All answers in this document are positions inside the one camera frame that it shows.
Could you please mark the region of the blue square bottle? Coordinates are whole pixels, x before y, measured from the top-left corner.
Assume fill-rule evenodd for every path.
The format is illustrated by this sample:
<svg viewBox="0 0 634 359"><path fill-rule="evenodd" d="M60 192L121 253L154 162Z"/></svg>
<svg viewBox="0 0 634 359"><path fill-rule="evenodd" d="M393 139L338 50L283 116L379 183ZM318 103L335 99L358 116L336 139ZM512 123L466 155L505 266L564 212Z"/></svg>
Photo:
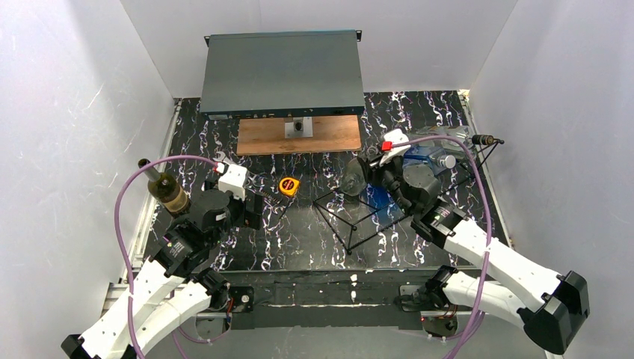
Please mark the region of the blue square bottle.
<svg viewBox="0 0 634 359"><path fill-rule="evenodd" d="M378 210L372 216L376 224L384 225L404 217L404 213L383 188L368 185L360 194L360 199Z"/></svg>
<svg viewBox="0 0 634 359"><path fill-rule="evenodd" d="M427 165L435 176L453 169L457 159L443 147L412 146L404 154L404 166Z"/></svg>

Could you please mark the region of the blue square bottle front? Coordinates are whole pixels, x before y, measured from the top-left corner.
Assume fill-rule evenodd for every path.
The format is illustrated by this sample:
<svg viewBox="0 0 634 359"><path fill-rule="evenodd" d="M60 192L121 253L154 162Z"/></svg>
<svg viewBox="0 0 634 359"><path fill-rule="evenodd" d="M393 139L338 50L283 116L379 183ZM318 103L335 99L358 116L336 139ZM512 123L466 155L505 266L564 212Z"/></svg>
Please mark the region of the blue square bottle front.
<svg viewBox="0 0 634 359"><path fill-rule="evenodd" d="M435 176L453 169L457 159L443 147L412 146L404 154L404 166L427 165Z"/></svg>

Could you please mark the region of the clear round glass bottle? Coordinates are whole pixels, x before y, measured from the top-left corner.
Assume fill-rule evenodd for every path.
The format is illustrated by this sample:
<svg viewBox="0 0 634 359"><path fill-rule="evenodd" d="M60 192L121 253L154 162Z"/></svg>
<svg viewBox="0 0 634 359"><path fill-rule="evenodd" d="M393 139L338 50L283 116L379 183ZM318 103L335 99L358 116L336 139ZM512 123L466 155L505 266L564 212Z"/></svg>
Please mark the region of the clear round glass bottle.
<svg viewBox="0 0 634 359"><path fill-rule="evenodd" d="M409 134L409 139L425 138L433 135L447 135L457 138L472 153L474 152L474 144L471 141L473 133L468 126L434 126L418 129ZM466 158L461 146L453 141L446 139L422 141L413 145L412 153L423 156L447 154L454 156L457 160Z"/></svg>

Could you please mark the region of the black wire wine rack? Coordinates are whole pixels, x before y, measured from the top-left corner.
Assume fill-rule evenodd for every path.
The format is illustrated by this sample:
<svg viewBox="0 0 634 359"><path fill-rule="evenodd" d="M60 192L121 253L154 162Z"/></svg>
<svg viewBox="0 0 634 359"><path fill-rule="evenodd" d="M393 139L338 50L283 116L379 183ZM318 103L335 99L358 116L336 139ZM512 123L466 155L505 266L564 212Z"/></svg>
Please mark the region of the black wire wine rack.
<svg viewBox="0 0 634 359"><path fill-rule="evenodd" d="M464 168L468 174L466 178L468 181L480 183L482 181L482 163L476 158L478 153L475 151L472 153L457 138L446 135L433 135L425 137L415 144L422 141L440 139L453 141L461 146L466 158L463 160L457 160L456 165L460 165ZM483 148L493 151L496 146L501 143L502 140L498 139L495 144L483 146ZM361 153L356 156L356 158L370 157L374 154L374 150L372 149L373 147L374 146L369 147L366 152ZM453 235L454 227L464 218L465 215L456 207L451 206L442 200L441 195L444 193L444 189L441 187L438 176L435 176L427 165L409 165L405 167L404 155L395 157L393 161L402 161L403 180L401 181L401 190L403 191L404 196L411 202L411 208L400 209L404 213L403 218L391 221L388 224L379 224L375 232L381 233L404 219L410 218L411 226L418 236L430 239L437 245L442 246L443 240L447 236ZM342 203L354 203L356 206L355 209L361 213L361 215L356 218L353 218L350 215L345 217L337 212L334 212L323 204L320 198L313 201L313 204L317 208L319 214L327 222L329 228L333 231L333 234L348 254L373 237L372 235L367 235L357 242L352 241L354 233L365 228L365 221L372 219L372 216L378 211L376 208L373 208L369 204L363 202L360 199L360 194L358 196L351 197L343 194L339 187L329 192L329 196L334 199L341 200Z"/></svg>

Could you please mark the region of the dark green wine bottle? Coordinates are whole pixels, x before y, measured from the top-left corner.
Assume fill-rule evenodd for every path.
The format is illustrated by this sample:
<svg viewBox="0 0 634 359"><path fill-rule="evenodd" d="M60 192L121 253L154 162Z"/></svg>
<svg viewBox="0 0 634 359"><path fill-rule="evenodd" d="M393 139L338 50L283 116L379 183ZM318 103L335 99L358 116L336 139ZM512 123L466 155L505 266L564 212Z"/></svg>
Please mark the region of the dark green wine bottle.
<svg viewBox="0 0 634 359"><path fill-rule="evenodd" d="M171 174L159 172L154 167L146 169L144 174L148 178L147 188L149 193L173 218L189 212L191 207L190 198Z"/></svg>

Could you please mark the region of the clear square bottle black cap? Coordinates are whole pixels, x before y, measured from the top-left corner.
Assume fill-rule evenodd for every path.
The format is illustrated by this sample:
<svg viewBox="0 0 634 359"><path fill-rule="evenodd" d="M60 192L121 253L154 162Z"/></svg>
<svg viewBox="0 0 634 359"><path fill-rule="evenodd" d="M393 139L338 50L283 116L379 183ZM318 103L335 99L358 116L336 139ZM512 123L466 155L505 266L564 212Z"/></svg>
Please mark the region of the clear square bottle black cap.
<svg viewBox="0 0 634 359"><path fill-rule="evenodd" d="M498 141L492 135L480 135L471 131L468 126L429 126L422 128L418 131L420 135L446 135L457 138L462 144L468 148L473 148L476 145L488 146L493 145Z"/></svg>

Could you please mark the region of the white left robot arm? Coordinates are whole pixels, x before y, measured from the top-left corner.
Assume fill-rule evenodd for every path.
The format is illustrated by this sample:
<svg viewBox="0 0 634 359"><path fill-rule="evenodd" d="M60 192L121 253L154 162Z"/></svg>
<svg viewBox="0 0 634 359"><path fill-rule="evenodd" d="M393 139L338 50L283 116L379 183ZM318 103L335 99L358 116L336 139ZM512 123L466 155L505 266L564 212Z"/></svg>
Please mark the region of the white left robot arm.
<svg viewBox="0 0 634 359"><path fill-rule="evenodd" d="M263 196L247 191L203 192L191 211L176 218L157 250L106 313L82 334L61 344L69 358L140 358L183 322L207 310L240 302L241 292L218 271L202 265L234 228L262 226Z"/></svg>

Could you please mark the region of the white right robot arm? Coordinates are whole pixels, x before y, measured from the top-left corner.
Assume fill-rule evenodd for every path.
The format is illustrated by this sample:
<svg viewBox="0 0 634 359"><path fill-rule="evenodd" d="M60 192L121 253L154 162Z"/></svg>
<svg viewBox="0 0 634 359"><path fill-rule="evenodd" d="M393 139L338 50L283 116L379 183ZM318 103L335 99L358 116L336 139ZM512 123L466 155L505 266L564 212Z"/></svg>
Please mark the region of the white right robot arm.
<svg viewBox="0 0 634 359"><path fill-rule="evenodd" d="M590 314L587 280L575 271L560 274L532 262L490 237L469 216L440 197L440 181L427 165L403 166L397 156L352 159L346 183L386 190L411 219L418 236L481 268L480 278L441 266L412 304L467 306L522 328L546 352L563 355Z"/></svg>

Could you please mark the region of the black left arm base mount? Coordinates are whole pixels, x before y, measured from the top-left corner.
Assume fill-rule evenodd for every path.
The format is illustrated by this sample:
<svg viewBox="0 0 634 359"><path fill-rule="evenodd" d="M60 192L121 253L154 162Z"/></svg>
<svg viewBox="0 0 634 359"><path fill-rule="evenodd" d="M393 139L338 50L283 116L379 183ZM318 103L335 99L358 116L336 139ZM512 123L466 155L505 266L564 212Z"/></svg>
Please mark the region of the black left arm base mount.
<svg viewBox="0 0 634 359"><path fill-rule="evenodd" d="M225 313L250 313L253 311L255 291L251 286L231 286L220 291L217 308Z"/></svg>

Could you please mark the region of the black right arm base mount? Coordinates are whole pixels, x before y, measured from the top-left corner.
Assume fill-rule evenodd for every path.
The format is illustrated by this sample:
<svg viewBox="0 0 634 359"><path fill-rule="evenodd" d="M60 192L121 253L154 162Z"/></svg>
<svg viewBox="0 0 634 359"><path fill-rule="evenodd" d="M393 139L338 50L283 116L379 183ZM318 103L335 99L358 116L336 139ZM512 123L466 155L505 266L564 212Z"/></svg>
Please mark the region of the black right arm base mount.
<svg viewBox="0 0 634 359"><path fill-rule="evenodd" d="M450 304L438 289L429 291L424 286L400 286L393 303L403 312L419 313L422 329L427 335L449 338L458 332L458 306Z"/></svg>

